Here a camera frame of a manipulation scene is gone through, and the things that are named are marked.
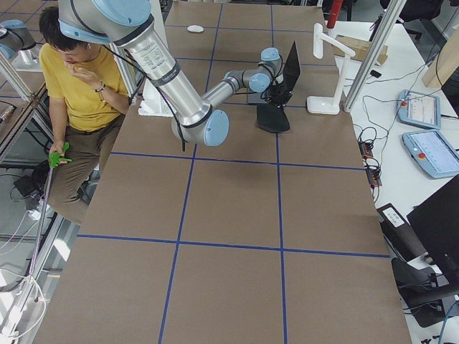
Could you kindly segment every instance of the blue cable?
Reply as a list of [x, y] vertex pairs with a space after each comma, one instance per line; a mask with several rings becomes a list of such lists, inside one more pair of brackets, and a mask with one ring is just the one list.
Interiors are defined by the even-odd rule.
[[457, 305], [459, 305], [459, 301], [454, 302], [451, 305], [450, 309], [446, 312], [445, 319], [443, 320], [442, 330], [440, 331], [440, 337], [438, 337], [438, 344], [442, 344], [443, 333], [445, 332], [446, 322], [448, 321], [448, 318], [449, 318], [450, 313], [453, 310], [454, 306], [457, 306]]

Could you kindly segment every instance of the brown pants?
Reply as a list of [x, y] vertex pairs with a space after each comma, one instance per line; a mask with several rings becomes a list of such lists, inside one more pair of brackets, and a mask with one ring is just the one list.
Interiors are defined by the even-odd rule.
[[48, 204], [69, 221], [81, 224], [84, 219], [88, 205], [77, 191], [97, 164], [100, 173], [103, 172], [123, 120], [124, 115], [120, 115], [92, 133], [67, 127], [65, 140], [69, 149], [65, 157], [73, 162], [59, 165], [53, 171]]

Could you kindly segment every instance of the green clamp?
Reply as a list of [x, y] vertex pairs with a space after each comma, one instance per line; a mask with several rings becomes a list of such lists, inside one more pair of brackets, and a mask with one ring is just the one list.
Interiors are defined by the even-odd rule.
[[[69, 149], [69, 146], [70, 145], [68, 142], [64, 143], [62, 147], [62, 151], [65, 153], [65, 151]], [[60, 156], [59, 152], [54, 152], [49, 155], [49, 167], [50, 168], [57, 167], [61, 163], [61, 161], [67, 161], [71, 163], [72, 159], [63, 158], [62, 156]]]

